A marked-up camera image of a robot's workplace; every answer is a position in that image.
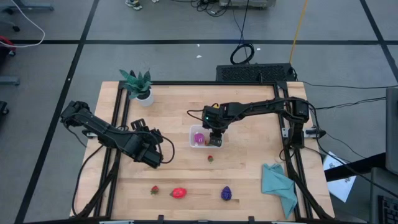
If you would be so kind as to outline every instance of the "clear plastic container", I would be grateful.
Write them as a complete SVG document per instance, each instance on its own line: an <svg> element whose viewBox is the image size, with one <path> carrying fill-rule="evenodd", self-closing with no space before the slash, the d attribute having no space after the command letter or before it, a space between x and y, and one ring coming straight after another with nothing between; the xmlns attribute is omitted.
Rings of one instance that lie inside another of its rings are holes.
<svg viewBox="0 0 398 224"><path fill-rule="evenodd" d="M205 129L201 125L195 124L195 125L192 125L191 128L189 129L189 145L191 145L191 147L194 147L194 148L208 148L208 149L211 149L211 148L219 149L219 148L223 147L224 135L221 137L221 140L223 140L221 142L221 146L217 147L217 146L206 146L205 143L202 143L202 144L195 143L194 135L196 133L202 133L205 136L205 142L209 142L210 141L211 130L210 129Z"/></svg>

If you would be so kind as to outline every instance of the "black keyboard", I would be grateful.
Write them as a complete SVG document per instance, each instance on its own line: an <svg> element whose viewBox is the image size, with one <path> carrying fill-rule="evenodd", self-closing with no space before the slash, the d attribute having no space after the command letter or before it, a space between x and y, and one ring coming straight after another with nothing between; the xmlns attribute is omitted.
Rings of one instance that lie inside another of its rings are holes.
<svg viewBox="0 0 398 224"><path fill-rule="evenodd" d="M398 200L379 196L379 223L398 224Z"/></svg>
<svg viewBox="0 0 398 224"><path fill-rule="evenodd" d="M295 81L289 63L219 65L216 80L219 82L277 82Z"/></svg>

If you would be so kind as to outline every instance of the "gray floor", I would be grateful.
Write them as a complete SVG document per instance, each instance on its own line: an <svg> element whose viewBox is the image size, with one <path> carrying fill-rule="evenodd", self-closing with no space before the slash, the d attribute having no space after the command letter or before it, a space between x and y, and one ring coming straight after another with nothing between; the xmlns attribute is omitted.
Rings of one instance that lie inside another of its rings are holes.
<svg viewBox="0 0 398 224"><path fill-rule="evenodd" d="M46 31L47 40L78 40L93 0L51 1L55 11L27 15ZM251 9L245 26L246 39L292 40L304 0L278 0L265 11ZM398 19L394 0L367 0L386 40L398 40ZM142 0L142 11L127 8L123 0L100 0L88 40L172 40L238 39L239 31L231 11L212 18L186 3ZM237 9L242 23L244 10ZM21 15L0 14L21 27L17 34L1 25L2 35L12 39L39 39ZM377 40L357 0L309 0L300 31L300 40ZM120 80L118 69L144 71L150 68L154 80L214 80L217 65L228 65L235 44L180 45L85 45L72 80L67 100L82 100L94 108L100 84ZM252 63L280 63L289 60L290 45L255 45ZM398 59L398 46L389 50ZM0 100L9 102L10 114L0 129L0 217L14 221L24 192L43 145L51 117L76 45L44 44L19 49L0 71L21 78L21 85L0 87ZM298 45L293 66L299 80L326 85L378 86L397 81L379 45ZM384 90L349 90L306 86L315 106L330 106L384 96ZM349 144L363 156L384 151L384 102L319 112L322 129ZM323 147L345 159L360 159L329 137ZM83 147L60 125L37 184L25 221L42 221L69 216L73 186L83 159ZM356 215L366 220L368 191L357 180L354 192L344 205L333 199L339 217ZM345 208L360 205L357 210Z"/></svg>

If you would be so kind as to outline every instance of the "floor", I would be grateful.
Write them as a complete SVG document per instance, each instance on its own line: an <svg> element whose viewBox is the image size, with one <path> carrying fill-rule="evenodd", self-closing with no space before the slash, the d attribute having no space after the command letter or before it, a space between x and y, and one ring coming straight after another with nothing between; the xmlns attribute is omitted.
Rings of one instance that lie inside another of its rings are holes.
<svg viewBox="0 0 398 224"><path fill-rule="evenodd" d="M1 75L21 79L18 87L0 88L0 100L7 101L11 111L0 129L3 223L14 222L20 209L27 209L26 215L21 212L18 217L25 222L69 216L84 148L57 125L57 114L65 103L81 100L94 108L101 82L122 79L120 68L150 69L153 80L214 80L216 66L229 64L236 47L233 40L240 35L232 10L212 18L187 3L170 0L157 4L142 0L144 8L138 12L126 7L123 0L40 2L52 3L55 10L31 11L27 16L46 31L46 41L18 49L0 70ZM267 10L248 11L244 37L254 42L252 63L289 61L303 3L278 0ZM397 7L395 0L309 0L293 60L298 79L326 85L396 85ZM235 13L241 24L244 9ZM29 44L41 38L40 31L19 13L0 17L20 26L19 33L0 26L1 34L15 43ZM308 85L306 89L308 100L319 107L385 95L384 90ZM323 110L319 122L333 137L368 157L385 150L384 107L385 102L378 101ZM360 159L327 136L321 143L342 158ZM34 175L39 181L35 188L29 187L34 192L27 206L27 200L22 203L25 191L37 159L46 152L40 176L38 172ZM345 204L333 199L338 216L367 220L369 188L363 186L366 183L358 178ZM355 210L346 209L354 204Z"/></svg>

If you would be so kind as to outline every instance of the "potted plant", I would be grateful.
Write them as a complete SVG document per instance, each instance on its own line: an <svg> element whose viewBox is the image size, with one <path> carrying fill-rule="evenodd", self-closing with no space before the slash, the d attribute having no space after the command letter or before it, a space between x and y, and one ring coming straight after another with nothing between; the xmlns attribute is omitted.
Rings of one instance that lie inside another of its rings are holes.
<svg viewBox="0 0 398 224"><path fill-rule="evenodd" d="M150 88L152 83L150 82L149 70L144 74L144 76L142 76L140 72L138 77L135 76L132 70L130 71L130 74L121 69L119 71L127 81L126 84L123 85L123 88L130 92L130 99L137 98L137 101L142 106L150 106L154 103L154 95Z"/></svg>

